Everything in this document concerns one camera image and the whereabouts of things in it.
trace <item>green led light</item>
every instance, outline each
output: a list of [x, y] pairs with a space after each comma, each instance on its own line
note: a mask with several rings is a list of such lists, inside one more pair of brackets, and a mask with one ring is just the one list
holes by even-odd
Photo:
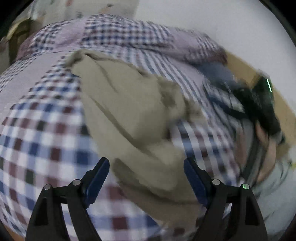
[[269, 84], [269, 80], [268, 80], [268, 79], [267, 79], [267, 83], [268, 83], [268, 86], [269, 86], [270, 92], [272, 92], [271, 87], [270, 87], [270, 84]]
[[250, 188], [250, 186], [249, 186], [248, 184], [246, 184], [246, 183], [244, 183], [244, 184], [242, 185], [242, 187], [243, 187], [244, 189], [249, 189], [249, 188]]

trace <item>wall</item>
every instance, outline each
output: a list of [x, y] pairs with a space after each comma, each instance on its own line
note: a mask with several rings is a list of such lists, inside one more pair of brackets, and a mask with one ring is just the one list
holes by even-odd
[[296, 47], [258, 0], [141, 0], [135, 19], [206, 32], [267, 73], [296, 114]]

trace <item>plaid blanket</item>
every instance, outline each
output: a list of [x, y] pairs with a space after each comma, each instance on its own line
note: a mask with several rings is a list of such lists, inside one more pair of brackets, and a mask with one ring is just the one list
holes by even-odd
[[[78, 22], [82, 29], [71, 34], [82, 38], [73, 38], [73, 43], [63, 46], [61, 40], [69, 39], [67, 27], [79, 25]], [[176, 39], [185, 36], [189, 40], [183, 51], [171, 56], [173, 50], [181, 48]], [[173, 144], [188, 157], [194, 157], [212, 177], [227, 185], [238, 184], [233, 140], [197, 84], [204, 77], [197, 73], [197, 79], [193, 79], [172, 61], [225, 61], [223, 49], [206, 35], [111, 15], [93, 15], [46, 26], [30, 41], [26, 55], [0, 76], [0, 91], [29, 64], [38, 61], [40, 55], [59, 51], [65, 54], [41, 79], [36, 79], [0, 126], [0, 219], [14, 232], [25, 236], [34, 204], [45, 184], [68, 185], [82, 178], [100, 159], [99, 147], [85, 125], [80, 79], [63, 66], [66, 56], [79, 48], [104, 52], [177, 82], [185, 96], [202, 106], [207, 122], [203, 126], [185, 121], [175, 123], [170, 129]], [[71, 240], [76, 240], [67, 208], [63, 210]], [[87, 211], [102, 240], [184, 240], [195, 231], [182, 225], [170, 229], [158, 226], [125, 198], [112, 173]]]

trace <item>beige cloth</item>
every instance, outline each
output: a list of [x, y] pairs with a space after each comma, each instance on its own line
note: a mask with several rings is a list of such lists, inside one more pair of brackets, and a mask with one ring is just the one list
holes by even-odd
[[201, 109], [163, 77], [121, 60], [79, 50], [66, 61], [81, 78], [81, 98], [99, 155], [125, 195], [166, 225], [195, 225], [200, 205], [185, 176], [185, 154], [166, 139], [178, 119], [202, 121]]

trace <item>metal screw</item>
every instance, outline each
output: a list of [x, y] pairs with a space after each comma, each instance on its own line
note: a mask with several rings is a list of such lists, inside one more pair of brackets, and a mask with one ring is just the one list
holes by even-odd
[[212, 183], [214, 184], [214, 185], [220, 185], [220, 181], [218, 180], [218, 179], [214, 179], [213, 181], [212, 181]]
[[246, 183], [244, 183], [243, 185], [242, 185], [242, 187], [244, 188], [244, 189], [249, 189], [250, 188], [250, 186], [248, 185], [248, 184], [246, 184]]
[[74, 181], [72, 182], [72, 184], [73, 184], [74, 186], [78, 186], [80, 183], [81, 183], [81, 181], [80, 181], [79, 179], [76, 179], [76, 180], [74, 180]]
[[46, 191], [49, 190], [50, 188], [51, 188], [51, 185], [50, 185], [50, 184], [46, 184], [46, 185], [43, 187], [43, 189], [46, 190]]

